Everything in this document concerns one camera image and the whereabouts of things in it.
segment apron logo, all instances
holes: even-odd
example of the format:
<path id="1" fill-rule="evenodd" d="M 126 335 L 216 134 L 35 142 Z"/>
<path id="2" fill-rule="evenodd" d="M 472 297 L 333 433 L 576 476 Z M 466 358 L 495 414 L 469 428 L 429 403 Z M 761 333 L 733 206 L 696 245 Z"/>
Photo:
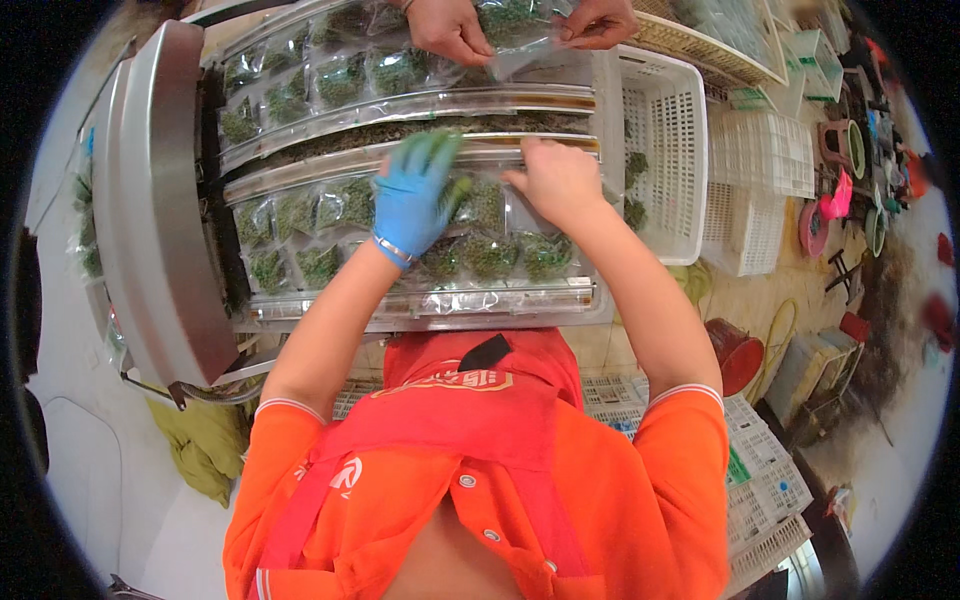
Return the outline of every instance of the apron logo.
<path id="1" fill-rule="evenodd" d="M 357 482 L 357 479 L 360 479 L 360 473 L 363 472 L 363 463 L 360 461 L 360 458 L 354 458 L 348 460 L 344 463 L 344 467 L 340 470 L 339 473 L 333 476 L 333 479 L 330 480 L 330 487 L 340 489 L 345 484 L 347 485 L 347 491 L 342 492 L 340 495 L 349 500 L 350 492 L 353 485 Z"/>

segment shirt sleeve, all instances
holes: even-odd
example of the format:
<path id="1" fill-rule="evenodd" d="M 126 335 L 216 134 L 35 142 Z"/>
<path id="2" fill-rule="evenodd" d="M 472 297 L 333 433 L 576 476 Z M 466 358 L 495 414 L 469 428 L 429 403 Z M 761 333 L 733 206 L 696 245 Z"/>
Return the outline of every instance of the shirt sleeve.
<path id="1" fill-rule="evenodd" d="M 643 458 L 682 581 L 685 598 L 717 598 L 727 584 L 730 447 L 719 394 L 685 385 L 660 394 L 634 438 Z"/>
<path id="2" fill-rule="evenodd" d="M 244 596 L 265 534 L 278 517 L 272 509 L 286 504 L 282 496 L 292 493 L 299 481 L 298 469 L 325 426 L 316 411 L 295 400 L 271 398 L 257 408 L 233 519 L 224 539 L 229 598 Z"/>

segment orange polo shirt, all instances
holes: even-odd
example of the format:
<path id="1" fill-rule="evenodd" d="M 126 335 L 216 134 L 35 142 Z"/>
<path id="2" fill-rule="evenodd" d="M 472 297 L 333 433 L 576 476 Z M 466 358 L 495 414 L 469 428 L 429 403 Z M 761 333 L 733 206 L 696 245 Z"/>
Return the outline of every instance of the orange polo shirt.
<path id="1" fill-rule="evenodd" d="M 224 543 L 231 600 L 247 597 L 271 527 L 324 426 L 291 399 L 270 399 L 257 410 Z M 590 572 L 603 575 L 608 598 L 720 595 L 728 579 L 729 451 L 716 392 L 687 385 L 654 398 L 633 444 L 558 399 L 554 435 L 554 481 Z M 549 578 L 556 575 L 502 466 L 429 448 L 390 447 L 351 453 L 337 472 L 301 566 L 335 570 L 333 597 L 380 597 L 447 493 L 461 523 L 507 564 L 524 596 L 549 596 Z M 485 537 L 490 531 L 496 540 Z M 304 593 L 318 597 L 313 591 Z"/>

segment white striped sleeve trim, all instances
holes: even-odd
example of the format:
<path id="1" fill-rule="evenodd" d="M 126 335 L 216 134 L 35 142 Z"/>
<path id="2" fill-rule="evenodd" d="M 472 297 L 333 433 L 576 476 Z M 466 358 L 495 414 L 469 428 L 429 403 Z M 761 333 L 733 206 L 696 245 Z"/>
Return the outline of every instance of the white striped sleeve trim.
<path id="1" fill-rule="evenodd" d="M 320 413 L 313 410 L 306 404 L 303 404 L 302 402 L 297 402 L 296 400 L 291 400 L 290 398 L 270 398 L 266 402 L 260 402 L 260 405 L 256 407 L 256 412 L 253 413 L 253 418 L 256 419 L 257 417 L 259 417 L 260 411 L 267 408 L 268 406 L 278 406 L 278 405 L 293 406 L 294 408 L 299 408 L 303 412 L 308 413 L 309 415 L 314 417 L 321 424 L 327 425 L 326 420 L 320 416 Z"/>
<path id="2" fill-rule="evenodd" d="M 647 405 L 647 410 L 656 406 L 659 402 L 663 402 L 667 398 L 679 394 L 680 392 L 700 392 L 706 394 L 713 398 L 713 400 L 720 405 L 720 412 L 723 413 L 723 398 L 717 394 L 717 391 L 711 388 L 709 385 L 704 385 L 702 383 L 687 383 L 685 385 L 679 385 L 675 388 L 670 388 L 666 392 L 663 392 L 659 396 L 655 397 L 650 401 L 650 404 Z"/>

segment bracelet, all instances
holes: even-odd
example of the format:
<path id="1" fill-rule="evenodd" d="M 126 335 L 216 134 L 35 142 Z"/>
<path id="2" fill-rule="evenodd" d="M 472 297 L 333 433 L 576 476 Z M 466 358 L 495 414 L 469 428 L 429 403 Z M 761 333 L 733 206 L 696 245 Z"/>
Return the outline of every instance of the bracelet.
<path id="1" fill-rule="evenodd" d="M 399 258 L 400 262 L 402 262 L 403 264 L 409 266 L 411 263 L 413 263 L 414 261 L 413 255 L 408 254 L 407 252 L 404 252 L 403 250 L 394 246 L 393 244 L 383 239 L 379 235 L 375 235 L 373 237 L 373 241 L 376 242 L 376 245 L 382 248 L 383 250 Z"/>

